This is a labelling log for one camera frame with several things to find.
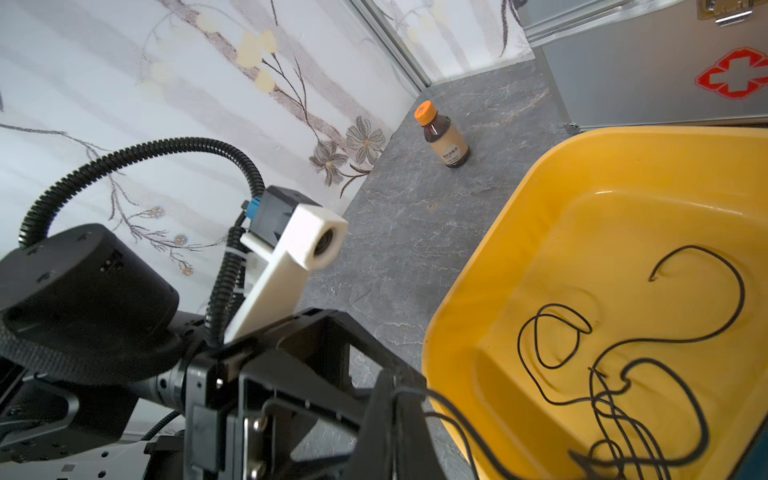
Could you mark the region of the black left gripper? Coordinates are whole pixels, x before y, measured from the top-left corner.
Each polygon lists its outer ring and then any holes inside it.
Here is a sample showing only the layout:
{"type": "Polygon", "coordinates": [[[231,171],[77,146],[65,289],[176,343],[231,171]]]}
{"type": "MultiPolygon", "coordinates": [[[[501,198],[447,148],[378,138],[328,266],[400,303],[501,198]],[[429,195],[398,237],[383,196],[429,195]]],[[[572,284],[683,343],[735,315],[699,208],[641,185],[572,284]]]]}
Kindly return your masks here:
{"type": "Polygon", "coordinates": [[[181,325],[187,350],[143,383],[147,400],[183,415],[183,449],[147,471],[161,479],[342,479],[379,373],[395,388],[426,380],[350,315],[308,309],[211,349],[199,321],[181,325]],[[348,453],[298,460],[292,454],[319,423],[354,437],[348,453]]]}

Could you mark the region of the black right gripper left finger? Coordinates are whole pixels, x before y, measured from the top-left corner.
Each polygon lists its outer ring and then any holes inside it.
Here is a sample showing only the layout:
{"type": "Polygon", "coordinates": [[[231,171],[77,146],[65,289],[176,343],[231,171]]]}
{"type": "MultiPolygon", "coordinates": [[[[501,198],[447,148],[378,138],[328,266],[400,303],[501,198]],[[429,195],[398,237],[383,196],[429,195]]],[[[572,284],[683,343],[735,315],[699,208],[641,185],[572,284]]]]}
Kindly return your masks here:
{"type": "Polygon", "coordinates": [[[345,464],[342,479],[392,478],[393,390],[394,376],[390,370],[383,369],[373,388],[354,451],[345,464]]]}

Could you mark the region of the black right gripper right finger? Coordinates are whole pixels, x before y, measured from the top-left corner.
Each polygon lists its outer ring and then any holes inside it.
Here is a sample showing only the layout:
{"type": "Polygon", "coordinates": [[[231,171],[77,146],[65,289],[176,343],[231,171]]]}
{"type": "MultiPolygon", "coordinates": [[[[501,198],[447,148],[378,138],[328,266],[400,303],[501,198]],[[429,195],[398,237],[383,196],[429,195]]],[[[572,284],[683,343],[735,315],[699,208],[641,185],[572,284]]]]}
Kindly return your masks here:
{"type": "Polygon", "coordinates": [[[422,408],[424,391],[395,388],[395,457],[398,479],[445,479],[422,408]]]}

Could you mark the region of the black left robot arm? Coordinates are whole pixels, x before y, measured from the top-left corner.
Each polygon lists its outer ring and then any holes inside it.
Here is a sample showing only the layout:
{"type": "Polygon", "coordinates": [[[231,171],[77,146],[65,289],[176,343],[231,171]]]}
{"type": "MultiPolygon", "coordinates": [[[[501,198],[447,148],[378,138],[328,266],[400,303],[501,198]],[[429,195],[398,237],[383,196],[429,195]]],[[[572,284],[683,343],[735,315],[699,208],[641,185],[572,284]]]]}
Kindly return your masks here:
{"type": "Polygon", "coordinates": [[[347,222],[266,186],[208,138],[142,143],[71,172],[30,208],[1,262],[1,458],[65,458],[115,442],[146,399],[185,420],[145,436],[146,478],[429,479],[442,474],[424,377],[349,314],[297,310],[347,222]],[[50,226],[87,186],[141,161],[209,153],[251,193],[225,241],[204,315],[111,230],[50,226]]]}

